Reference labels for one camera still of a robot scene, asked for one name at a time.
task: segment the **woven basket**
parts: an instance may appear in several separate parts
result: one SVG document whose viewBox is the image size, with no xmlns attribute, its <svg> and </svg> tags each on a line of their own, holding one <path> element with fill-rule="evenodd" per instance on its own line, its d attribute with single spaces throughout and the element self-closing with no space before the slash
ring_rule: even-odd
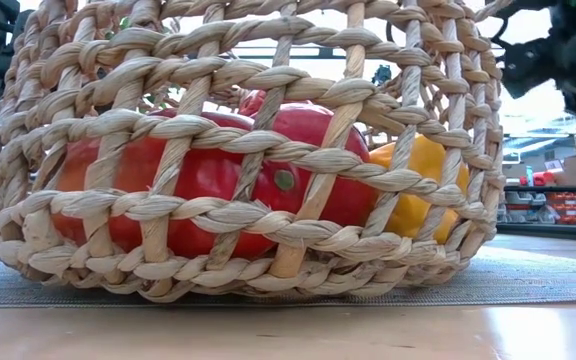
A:
<svg viewBox="0 0 576 360">
<path fill-rule="evenodd" d="M 447 281 L 496 232 L 505 183 L 497 115 L 501 72 L 475 22 L 505 2 L 474 13 L 452 0 L 401 5 L 390 0 L 119 0 L 79 11 L 76 1 L 44 0 L 15 42 L 0 101 L 0 261 L 46 284 L 139 292 L 154 302 L 172 302 L 188 292 L 376 296 L 395 286 Z M 317 27 L 297 16 L 318 9 L 347 14 L 347 29 Z M 280 17 L 273 20 L 250 18 L 276 11 Z M 163 21 L 175 19 L 183 33 L 184 19 L 194 16 L 203 16 L 204 25 L 184 35 L 164 31 Z M 122 30 L 123 18 L 130 26 Z M 404 31 L 405 46 L 366 30 L 369 18 Z M 114 36 L 106 40 L 109 31 Z M 278 41 L 274 68 L 217 57 L 260 38 Z M 345 78 L 318 79 L 289 67 L 291 46 L 301 44 L 345 49 Z M 196 60 L 186 58 L 197 51 Z M 366 58 L 394 63 L 402 71 L 377 88 L 362 79 Z M 100 79 L 99 69 L 109 75 Z M 186 88 L 179 102 L 166 100 L 171 83 Z M 206 101 L 236 108 L 245 89 L 267 91 L 264 106 L 271 110 L 283 99 L 309 99 L 333 110 L 321 146 L 327 149 L 265 130 L 274 120 L 270 117 L 259 118 L 251 133 L 233 137 L 198 116 Z M 164 120 L 137 111 L 152 105 L 144 105 L 144 94 L 176 106 L 179 116 Z M 418 99 L 425 106 L 417 106 Z M 442 99 L 447 99 L 443 107 Z M 96 107 L 110 103 L 114 109 L 98 115 Z M 369 138 L 385 132 L 397 140 L 389 169 L 357 162 L 341 149 L 355 122 L 367 127 Z M 416 134 L 445 146 L 441 183 L 407 169 Z M 151 190 L 112 189 L 125 143 L 144 136 L 168 141 Z M 88 169 L 90 186 L 72 193 L 53 190 L 66 145 L 83 137 L 101 137 L 107 145 Z M 171 196 L 167 185 L 177 179 L 174 170 L 199 137 L 203 147 L 247 154 L 242 174 L 253 179 L 263 156 L 314 169 L 301 210 L 272 211 L 246 196 L 237 201 Z M 466 197 L 455 185 L 462 160 L 470 171 Z M 364 227 L 318 220 L 340 174 L 379 191 Z M 250 180 L 239 179 L 240 184 Z M 383 231 L 399 193 L 432 204 L 415 239 Z M 438 245 L 432 234 L 447 208 L 459 221 L 447 243 Z M 56 231 L 51 213 L 83 219 L 98 231 L 77 247 Z M 140 221 L 147 234 L 129 253 L 119 250 L 107 231 L 109 216 L 119 215 Z M 171 216 L 213 219 L 202 221 L 219 234 L 211 254 L 186 259 L 168 251 Z M 220 239 L 233 228 L 235 234 L 264 234 L 278 247 L 266 258 L 229 258 L 234 244 Z"/>
</svg>

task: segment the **yellow bell pepper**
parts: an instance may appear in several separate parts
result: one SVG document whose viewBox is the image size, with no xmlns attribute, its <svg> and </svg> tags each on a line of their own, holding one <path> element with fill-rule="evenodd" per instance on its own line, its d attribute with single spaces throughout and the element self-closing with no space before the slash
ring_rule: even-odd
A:
<svg viewBox="0 0 576 360">
<path fill-rule="evenodd" d="M 390 165 L 395 144 L 387 144 L 370 152 L 370 162 L 384 167 Z M 441 167 L 446 156 L 443 145 L 417 135 L 412 146 L 408 169 L 416 171 L 424 178 L 441 180 Z M 468 188 L 468 168 L 462 163 L 457 175 L 457 186 L 466 195 Z M 399 202 L 386 225 L 386 231 L 399 236 L 414 238 L 424 223 L 430 204 L 415 195 L 401 194 Z M 457 221 L 457 213 L 448 209 L 435 231 L 434 238 L 439 244 L 445 244 L 451 228 Z"/>
</svg>

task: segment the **table surface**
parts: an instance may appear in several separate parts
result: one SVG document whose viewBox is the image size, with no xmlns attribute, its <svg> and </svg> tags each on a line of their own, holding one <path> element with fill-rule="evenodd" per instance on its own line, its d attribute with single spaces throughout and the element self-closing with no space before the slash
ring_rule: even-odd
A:
<svg viewBox="0 0 576 360">
<path fill-rule="evenodd" d="M 0 359 L 576 359 L 576 304 L 2 309 Z"/>
</svg>

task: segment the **bell pepper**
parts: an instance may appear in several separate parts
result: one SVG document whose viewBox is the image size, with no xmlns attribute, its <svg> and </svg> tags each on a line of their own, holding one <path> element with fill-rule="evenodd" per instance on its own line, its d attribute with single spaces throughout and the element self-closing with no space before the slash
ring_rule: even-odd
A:
<svg viewBox="0 0 576 360">
<path fill-rule="evenodd" d="M 240 115 L 250 116 L 255 114 L 261 108 L 261 104 L 266 98 L 266 92 L 263 90 L 253 90 L 251 91 L 239 105 L 237 111 Z M 302 103 L 302 104 L 312 104 L 310 101 L 284 101 L 284 103 Z"/>
<path fill-rule="evenodd" d="M 384 167 L 390 165 L 392 154 L 395 150 L 395 143 L 390 143 L 370 152 L 370 162 Z M 418 135 L 412 146 L 412 154 L 408 169 L 416 171 L 424 178 L 441 180 L 441 168 L 446 156 L 443 145 L 428 140 L 425 136 Z M 468 168 L 461 164 L 457 176 L 457 186 L 464 195 L 467 194 L 469 181 Z M 400 236 L 414 238 L 424 223 L 426 214 L 430 209 L 430 204 L 415 195 L 401 194 L 399 202 L 395 206 L 386 225 L 386 231 L 396 233 Z M 441 223 L 435 231 L 434 238 L 439 244 L 445 244 L 448 240 L 450 230 L 457 221 L 457 213 L 453 210 L 446 210 Z"/>
<path fill-rule="evenodd" d="M 154 113 L 174 117 L 172 109 Z M 250 118 L 224 113 L 203 113 L 222 127 L 251 130 Z M 83 190 L 86 168 L 97 159 L 100 139 L 84 139 L 68 145 L 63 170 L 56 189 L 59 191 Z M 148 191 L 152 186 L 157 167 L 162 158 L 165 140 L 146 137 L 126 145 L 115 189 L 126 192 Z M 231 199 L 241 173 L 242 154 L 218 149 L 191 149 L 185 156 L 174 196 L 184 199 L 209 196 Z M 306 182 L 301 180 L 298 169 L 288 163 L 264 161 L 257 177 L 253 200 L 259 200 L 273 210 L 296 213 L 301 206 Z M 86 242 L 83 222 L 80 219 L 54 215 L 57 230 L 81 246 Z M 125 216 L 113 217 L 108 222 L 113 241 L 129 252 L 142 243 L 139 223 Z M 191 220 L 173 220 L 168 227 L 168 247 L 178 256 L 193 258 L 210 252 L 216 235 L 204 231 Z M 241 233 L 233 257 L 254 259 L 274 247 L 275 243 L 262 235 Z"/>
<path fill-rule="evenodd" d="M 286 103 L 279 108 L 273 130 L 291 140 L 321 146 L 332 116 L 330 110 L 319 105 Z M 355 127 L 350 130 L 345 149 L 357 154 L 363 162 L 370 160 L 368 146 Z M 312 173 L 304 169 L 298 172 L 303 183 L 308 184 Z M 338 177 L 319 218 L 341 226 L 363 226 L 373 209 L 375 197 L 375 191 L 370 186 Z"/>
</svg>

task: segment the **gray mat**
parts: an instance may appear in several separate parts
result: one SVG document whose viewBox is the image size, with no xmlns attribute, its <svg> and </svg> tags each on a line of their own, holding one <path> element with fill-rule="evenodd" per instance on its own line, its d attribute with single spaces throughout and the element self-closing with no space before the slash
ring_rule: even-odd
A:
<svg viewBox="0 0 576 360">
<path fill-rule="evenodd" d="M 368 299 L 251 299 L 190 294 L 172 306 L 420 306 L 566 301 L 576 301 L 576 260 L 484 247 L 467 270 L 450 283 L 432 288 L 395 289 Z M 118 296 L 101 289 L 43 287 L 0 264 L 0 308 L 143 306 L 161 305 L 150 304 L 138 295 Z"/>
</svg>

